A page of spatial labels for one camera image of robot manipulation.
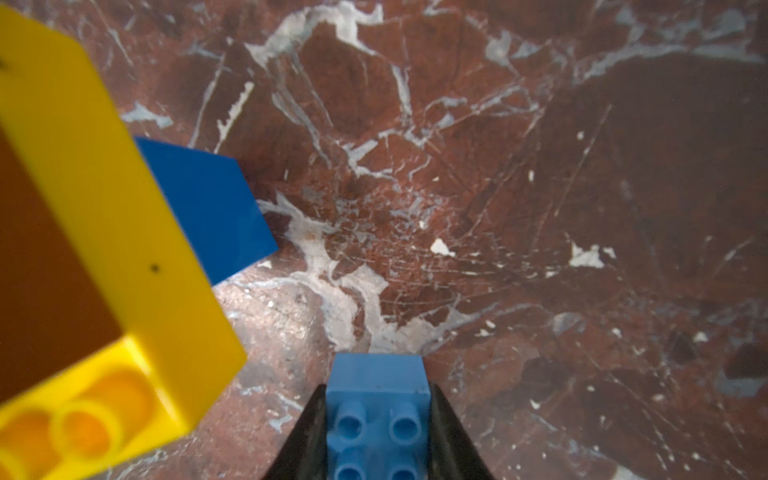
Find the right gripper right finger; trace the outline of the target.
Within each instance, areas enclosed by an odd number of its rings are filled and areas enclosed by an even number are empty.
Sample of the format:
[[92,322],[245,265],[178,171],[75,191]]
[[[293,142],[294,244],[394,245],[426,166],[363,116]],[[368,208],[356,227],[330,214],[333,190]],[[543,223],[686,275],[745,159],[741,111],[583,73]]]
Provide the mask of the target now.
[[427,478],[429,480],[493,480],[474,442],[447,397],[430,384]]

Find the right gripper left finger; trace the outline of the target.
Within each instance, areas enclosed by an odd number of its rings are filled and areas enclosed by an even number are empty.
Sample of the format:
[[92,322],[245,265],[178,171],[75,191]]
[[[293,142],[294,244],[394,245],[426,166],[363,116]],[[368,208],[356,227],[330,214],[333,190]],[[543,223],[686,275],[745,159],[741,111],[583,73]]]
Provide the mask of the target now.
[[263,480],[324,480],[328,476],[326,385],[312,393]]

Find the light blue long lego brick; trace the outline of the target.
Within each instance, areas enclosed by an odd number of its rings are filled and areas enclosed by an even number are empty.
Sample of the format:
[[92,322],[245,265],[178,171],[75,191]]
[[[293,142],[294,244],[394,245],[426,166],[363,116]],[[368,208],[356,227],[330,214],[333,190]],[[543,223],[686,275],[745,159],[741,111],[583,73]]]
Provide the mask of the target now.
[[339,353],[326,384],[329,479],[425,479],[431,391],[417,355]]

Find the yellow lego brick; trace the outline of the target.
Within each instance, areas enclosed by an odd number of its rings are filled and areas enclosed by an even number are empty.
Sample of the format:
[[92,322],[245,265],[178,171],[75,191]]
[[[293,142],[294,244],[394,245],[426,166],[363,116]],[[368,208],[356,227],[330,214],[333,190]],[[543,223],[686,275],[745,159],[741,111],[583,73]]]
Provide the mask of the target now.
[[122,335],[1,399],[1,475],[82,479],[192,431],[245,353],[85,51],[9,7],[3,140]]

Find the dark blue small lego brick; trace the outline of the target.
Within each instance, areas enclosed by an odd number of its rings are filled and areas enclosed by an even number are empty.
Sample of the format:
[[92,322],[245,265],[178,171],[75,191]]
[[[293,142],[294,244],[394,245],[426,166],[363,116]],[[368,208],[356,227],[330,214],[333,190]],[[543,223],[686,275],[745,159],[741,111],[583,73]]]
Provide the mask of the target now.
[[213,286],[278,250],[233,158],[134,139]]

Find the orange small lego brick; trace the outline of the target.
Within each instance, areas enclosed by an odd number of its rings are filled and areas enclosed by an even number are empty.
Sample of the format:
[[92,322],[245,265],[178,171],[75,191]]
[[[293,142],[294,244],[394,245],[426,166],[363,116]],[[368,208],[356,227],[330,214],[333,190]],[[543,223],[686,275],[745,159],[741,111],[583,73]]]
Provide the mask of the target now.
[[1,142],[1,399],[122,331],[8,141]]

